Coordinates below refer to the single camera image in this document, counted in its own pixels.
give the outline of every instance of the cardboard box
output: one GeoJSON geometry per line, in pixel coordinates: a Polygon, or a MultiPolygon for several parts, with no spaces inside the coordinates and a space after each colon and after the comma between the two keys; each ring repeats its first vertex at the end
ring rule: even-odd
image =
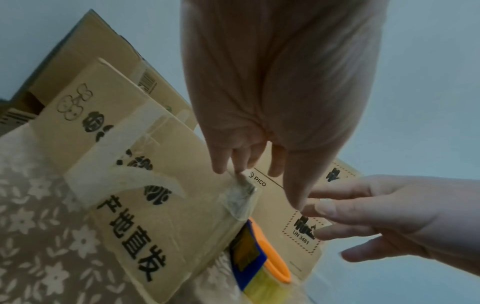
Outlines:
{"type": "Polygon", "coordinates": [[[232,168],[213,173],[204,142],[103,60],[31,125],[150,302],[166,302],[215,259],[258,196],[232,168]]]}
{"type": "Polygon", "coordinates": [[[191,106],[122,36],[90,10],[43,64],[29,91],[48,105],[91,61],[103,58],[192,130],[191,106]]]}
{"type": "MultiPolygon", "coordinates": [[[[271,149],[269,143],[255,168],[246,173],[255,186],[262,188],[253,219],[290,271],[300,280],[305,280],[320,259],[325,245],[325,242],[314,238],[312,231],[331,223],[323,218],[304,217],[290,206],[283,189],[283,176],[272,178],[267,175],[272,159],[271,149]]],[[[356,170],[337,159],[318,182],[357,176],[360,174],[356,170]]]]}

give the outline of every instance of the floral tablecloth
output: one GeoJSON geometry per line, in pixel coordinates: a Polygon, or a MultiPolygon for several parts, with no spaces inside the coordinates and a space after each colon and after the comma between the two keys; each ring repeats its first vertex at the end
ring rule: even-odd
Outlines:
{"type": "MultiPolygon", "coordinates": [[[[0,137],[0,303],[143,303],[27,124],[0,137]]],[[[308,303],[298,288],[291,303],[308,303]]],[[[169,303],[249,303],[224,253],[169,303]]]]}

